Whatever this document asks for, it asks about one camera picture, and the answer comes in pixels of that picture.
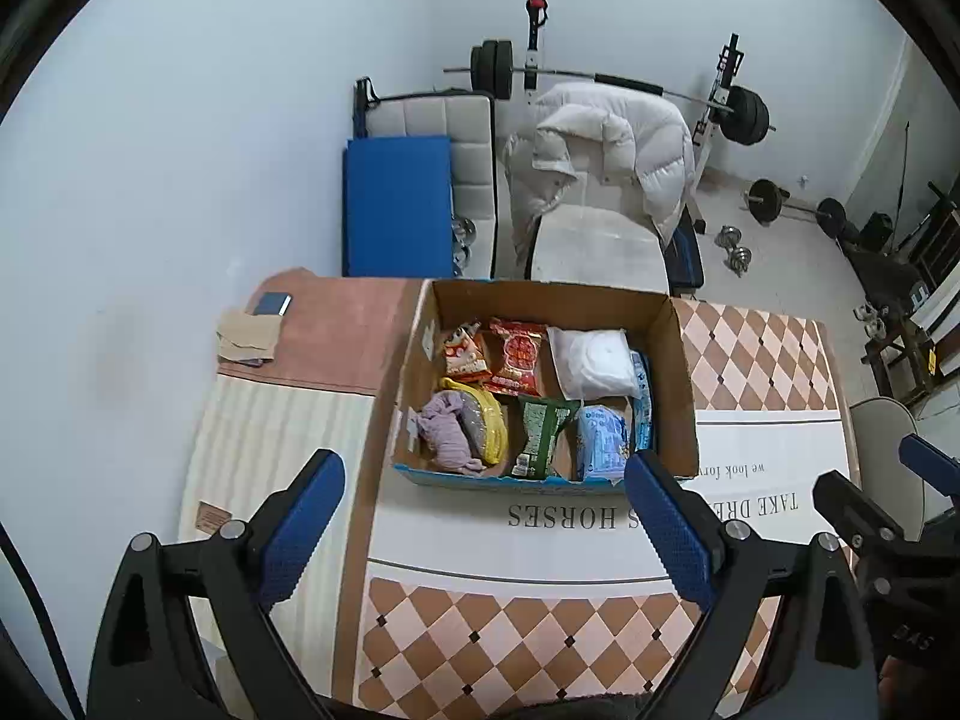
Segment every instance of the brown label patch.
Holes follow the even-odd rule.
[[[197,519],[194,525],[198,531],[213,536],[213,533],[219,531],[220,526],[224,522],[229,522],[230,519],[232,519],[230,512],[225,512],[223,509],[205,503],[205,501],[200,501],[197,505]]]

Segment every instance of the striped cream cloth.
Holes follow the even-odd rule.
[[[218,375],[190,458],[179,539],[206,538],[196,528],[200,502],[249,519],[263,500],[291,483],[317,449],[344,460],[344,498],[293,597],[271,613],[315,692],[330,694],[347,525],[373,411],[368,395],[301,389]],[[193,599],[200,635],[222,647],[207,600]]]

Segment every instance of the blue wet wipes package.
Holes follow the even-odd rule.
[[[630,359],[634,363],[637,375],[639,398],[631,398],[632,422],[634,423],[634,446],[632,451],[654,448],[654,401],[650,392],[650,360],[641,352],[630,350]]]
[[[606,406],[584,406],[577,412],[577,478],[623,479],[630,457],[627,422]]]

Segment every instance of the silver bolt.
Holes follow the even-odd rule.
[[[130,548],[133,552],[143,552],[145,549],[150,549],[152,543],[154,543],[152,533],[138,533],[130,540]]]
[[[833,533],[820,533],[817,536],[817,541],[819,541],[820,546],[827,550],[827,552],[836,552],[840,549],[840,541]]]
[[[232,519],[220,526],[220,536],[229,539],[240,538],[246,529],[247,524],[242,519]]]
[[[750,526],[739,519],[731,519],[731,521],[724,526],[724,530],[727,531],[727,536],[735,538],[737,541],[747,541],[751,533]]]

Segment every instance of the white sticker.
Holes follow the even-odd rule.
[[[416,426],[416,412],[407,408],[407,451],[416,449],[416,439],[419,437],[419,428]]]
[[[427,360],[433,360],[433,334],[437,330],[437,325],[433,319],[430,319],[430,323],[426,326],[424,330],[424,337],[421,338],[421,345],[424,347],[424,354],[426,355]]]

